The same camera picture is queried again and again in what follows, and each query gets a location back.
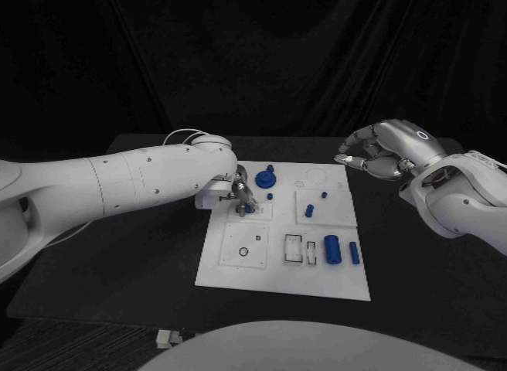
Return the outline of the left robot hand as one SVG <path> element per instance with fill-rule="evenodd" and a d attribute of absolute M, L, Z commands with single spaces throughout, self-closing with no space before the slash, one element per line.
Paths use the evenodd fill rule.
<path fill-rule="evenodd" d="M 246 168 L 242 165 L 237 165 L 232 181 L 230 193 L 226 196 L 219 197 L 220 201 L 239 201 L 239 204 L 236 205 L 236 213 L 240 217 L 245 217 L 247 213 L 255 213 L 255 210 L 258 208 L 258 202 L 253 198 L 253 192 L 247 185 L 247 178 L 249 176 Z"/>

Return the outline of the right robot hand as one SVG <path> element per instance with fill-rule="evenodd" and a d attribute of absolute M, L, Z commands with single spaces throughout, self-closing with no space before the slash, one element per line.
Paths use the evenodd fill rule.
<path fill-rule="evenodd" d="M 354 131 L 334 161 L 371 177 L 396 181 L 417 176 L 448 154 L 432 134 L 407 120 L 390 119 Z"/>

